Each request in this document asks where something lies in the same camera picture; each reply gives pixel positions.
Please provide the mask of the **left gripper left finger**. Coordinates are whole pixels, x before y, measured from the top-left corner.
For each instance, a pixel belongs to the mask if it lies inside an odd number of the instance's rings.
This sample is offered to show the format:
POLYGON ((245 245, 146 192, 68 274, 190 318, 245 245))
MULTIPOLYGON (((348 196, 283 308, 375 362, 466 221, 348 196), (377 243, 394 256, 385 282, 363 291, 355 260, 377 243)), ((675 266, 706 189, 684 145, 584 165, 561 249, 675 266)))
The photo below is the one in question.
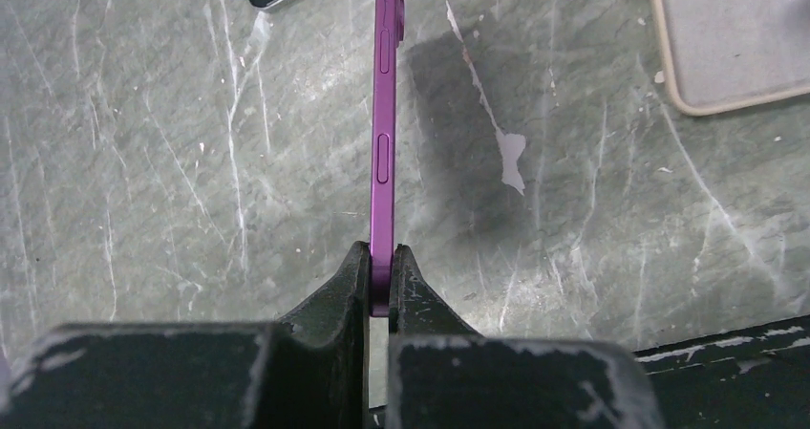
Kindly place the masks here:
POLYGON ((363 428, 371 256, 353 244, 301 304, 263 322, 73 323, 1 393, 5 428, 363 428))

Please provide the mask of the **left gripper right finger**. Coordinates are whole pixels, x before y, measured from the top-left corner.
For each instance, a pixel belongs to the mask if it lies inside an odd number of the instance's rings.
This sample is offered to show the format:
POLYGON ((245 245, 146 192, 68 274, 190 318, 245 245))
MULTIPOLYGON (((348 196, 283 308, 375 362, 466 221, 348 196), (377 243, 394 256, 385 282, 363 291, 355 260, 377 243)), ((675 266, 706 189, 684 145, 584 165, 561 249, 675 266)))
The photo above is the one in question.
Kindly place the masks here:
POLYGON ((394 254, 389 428, 662 428, 635 356, 601 341, 486 337, 394 254))

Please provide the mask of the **beige phone case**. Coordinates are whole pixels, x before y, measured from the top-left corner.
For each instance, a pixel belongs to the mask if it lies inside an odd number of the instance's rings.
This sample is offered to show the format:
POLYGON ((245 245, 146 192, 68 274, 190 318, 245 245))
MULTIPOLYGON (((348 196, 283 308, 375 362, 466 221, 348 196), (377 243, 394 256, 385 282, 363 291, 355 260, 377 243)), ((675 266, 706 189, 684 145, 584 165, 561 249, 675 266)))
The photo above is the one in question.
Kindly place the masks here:
POLYGON ((809 92, 809 0, 650 0, 674 107, 709 116, 809 92))

